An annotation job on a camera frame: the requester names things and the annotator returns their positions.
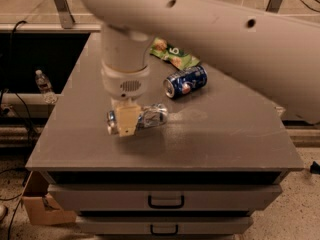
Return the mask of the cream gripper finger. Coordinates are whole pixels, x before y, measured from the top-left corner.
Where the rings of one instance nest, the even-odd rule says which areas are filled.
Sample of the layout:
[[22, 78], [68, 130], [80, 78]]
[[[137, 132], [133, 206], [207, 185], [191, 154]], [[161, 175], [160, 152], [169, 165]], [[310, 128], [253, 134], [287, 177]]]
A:
[[120, 137], [132, 136], [135, 133], [141, 107], [131, 98], [123, 101], [112, 99], [117, 129]]

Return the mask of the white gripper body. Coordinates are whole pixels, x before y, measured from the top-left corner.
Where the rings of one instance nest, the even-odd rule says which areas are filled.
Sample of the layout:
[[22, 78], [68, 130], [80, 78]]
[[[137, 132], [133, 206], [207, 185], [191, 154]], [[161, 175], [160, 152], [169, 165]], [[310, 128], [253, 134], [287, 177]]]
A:
[[148, 89], [150, 70], [124, 71], [101, 62], [101, 76], [105, 90], [115, 100], [138, 99]]

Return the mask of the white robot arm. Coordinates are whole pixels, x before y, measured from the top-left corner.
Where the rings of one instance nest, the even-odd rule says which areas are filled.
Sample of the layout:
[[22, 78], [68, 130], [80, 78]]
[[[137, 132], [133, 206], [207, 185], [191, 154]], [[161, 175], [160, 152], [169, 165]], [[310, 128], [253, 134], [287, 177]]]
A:
[[102, 20], [101, 66], [121, 135], [134, 132], [148, 53], [161, 37], [320, 123], [320, 26], [214, 0], [82, 0]]

